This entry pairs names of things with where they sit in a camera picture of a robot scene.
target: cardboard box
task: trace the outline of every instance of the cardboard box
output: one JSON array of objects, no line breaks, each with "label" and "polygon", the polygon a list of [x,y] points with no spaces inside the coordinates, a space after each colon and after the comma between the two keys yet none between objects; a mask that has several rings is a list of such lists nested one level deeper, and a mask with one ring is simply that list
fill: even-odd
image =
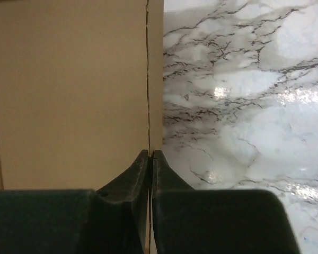
[{"label": "cardboard box", "polygon": [[0,1],[0,189],[97,189],[161,148],[162,18],[162,0]]}]

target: black plastic part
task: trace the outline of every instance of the black plastic part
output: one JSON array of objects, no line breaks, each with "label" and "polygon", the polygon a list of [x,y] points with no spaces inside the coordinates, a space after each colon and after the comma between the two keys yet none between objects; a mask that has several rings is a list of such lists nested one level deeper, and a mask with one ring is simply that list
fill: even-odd
[{"label": "black plastic part", "polygon": [[91,190],[0,191],[0,254],[144,253],[149,157]]},{"label": "black plastic part", "polygon": [[263,190],[193,190],[153,158],[153,227],[158,254],[299,254],[281,202]]}]

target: glossy surface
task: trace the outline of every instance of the glossy surface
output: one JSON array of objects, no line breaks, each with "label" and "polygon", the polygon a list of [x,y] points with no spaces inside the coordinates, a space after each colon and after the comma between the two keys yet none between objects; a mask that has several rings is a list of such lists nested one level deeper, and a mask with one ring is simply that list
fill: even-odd
[{"label": "glossy surface", "polygon": [[198,189],[264,188],[318,253],[318,1],[166,0],[164,153]]}]

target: marble surface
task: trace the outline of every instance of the marble surface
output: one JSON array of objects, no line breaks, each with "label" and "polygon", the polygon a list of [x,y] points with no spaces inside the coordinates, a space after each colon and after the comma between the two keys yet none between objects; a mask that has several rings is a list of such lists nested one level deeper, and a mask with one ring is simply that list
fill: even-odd
[{"label": "marble surface", "polygon": [[164,153],[197,189],[264,188],[318,253],[318,1],[166,0]]}]

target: white marble countertop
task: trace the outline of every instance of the white marble countertop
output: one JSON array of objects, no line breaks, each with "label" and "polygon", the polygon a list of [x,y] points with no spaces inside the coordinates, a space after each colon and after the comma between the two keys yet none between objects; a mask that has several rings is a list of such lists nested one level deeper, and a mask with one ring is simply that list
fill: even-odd
[{"label": "white marble countertop", "polygon": [[264,188],[318,253],[318,0],[165,0],[164,153],[198,189]]}]

